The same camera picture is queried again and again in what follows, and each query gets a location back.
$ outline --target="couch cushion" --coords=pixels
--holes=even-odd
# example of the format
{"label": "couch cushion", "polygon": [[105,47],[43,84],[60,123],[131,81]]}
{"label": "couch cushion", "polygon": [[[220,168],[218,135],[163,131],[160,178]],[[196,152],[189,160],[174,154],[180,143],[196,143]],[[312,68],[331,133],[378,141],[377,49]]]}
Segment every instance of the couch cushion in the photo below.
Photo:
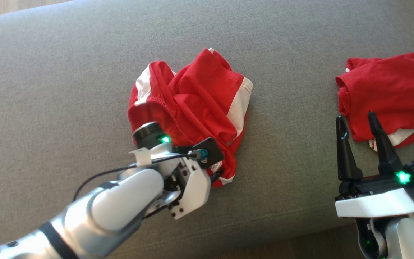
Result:
{"label": "couch cushion", "polygon": [[[0,243],[128,164],[135,79],[205,47],[255,86],[236,177],[188,217],[145,220],[111,258],[203,258],[346,223],[334,206],[335,77],[348,57],[414,51],[414,2],[75,0],[0,16]],[[368,145],[353,149],[376,174]],[[398,153],[414,159],[414,144]]]}

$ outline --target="red jersey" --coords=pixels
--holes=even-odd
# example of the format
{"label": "red jersey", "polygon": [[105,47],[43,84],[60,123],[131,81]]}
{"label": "red jersey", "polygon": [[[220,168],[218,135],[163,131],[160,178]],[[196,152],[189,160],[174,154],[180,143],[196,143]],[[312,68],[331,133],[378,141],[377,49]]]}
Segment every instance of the red jersey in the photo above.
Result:
{"label": "red jersey", "polygon": [[350,58],[336,78],[340,113],[355,141],[369,141],[368,111],[373,110],[396,147],[414,142],[414,52],[387,59]]}
{"label": "red jersey", "polygon": [[235,152],[244,133],[253,84],[234,72],[213,49],[204,49],[179,72],[164,61],[152,62],[137,79],[129,100],[128,117],[135,131],[157,121],[175,146],[192,146],[213,137],[225,158],[207,171],[225,171],[213,186],[232,181]]}

